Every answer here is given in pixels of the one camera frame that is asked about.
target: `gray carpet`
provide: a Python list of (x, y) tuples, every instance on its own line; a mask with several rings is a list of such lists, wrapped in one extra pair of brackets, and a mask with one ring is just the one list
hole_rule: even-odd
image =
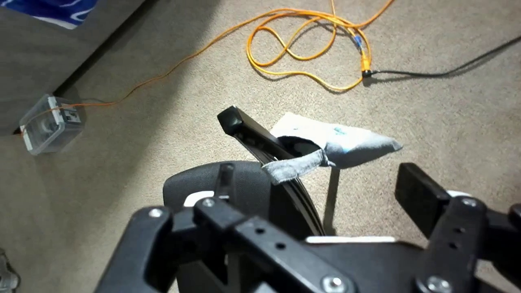
[[(112, 97), (139, 78), (192, 52), (252, 14), (284, 6), (327, 9), (325, 1), (157, 0), (71, 84), (65, 97)], [(361, 21), (379, 1), (338, 1)], [(442, 70), (519, 34), (521, 1), (400, 0), (366, 29), (374, 68)], [(284, 36), (293, 21), (276, 24)], [(323, 122), (366, 127), (397, 138), (403, 149), (348, 169), (340, 177), (335, 224), (340, 234), (390, 234), (424, 244), (392, 197), (397, 166), (413, 161), (449, 189), (488, 206), (521, 202), (521, 47), (449, 79), (408, 79), (332, 94), (307, 78), (268, 81), (244, 57), (252, 26), (229, 36), (161, 86), (113, 110), (86, 110), (82, 135), (65, 151), (32, 158), (19, 136), (0, 138), (0, 239), (22, 278), (21, 291), (92, 291), (131, 211), (161, 203), (166, 177), (219, 159), (252, 159), (227, 138), (214, 115), (236, 104), (270, 127), (291, 110)], [(302, 37), (309, 52), (327, 39)], [(258, 55), (276, 52), (266, 37)], [(356, 76), (348, 39), (312, 65), (335, 83)], [(322, 211), (325, 169), (304, 179)], [(514, 291), (483, 265), (486, 280)]]

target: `clear plastic box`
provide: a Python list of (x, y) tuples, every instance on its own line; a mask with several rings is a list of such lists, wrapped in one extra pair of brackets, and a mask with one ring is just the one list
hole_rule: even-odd
[(55, 153), (81, 132), (79, 112), (55, 96), (45, 94), (19, 120), (30, 154)]

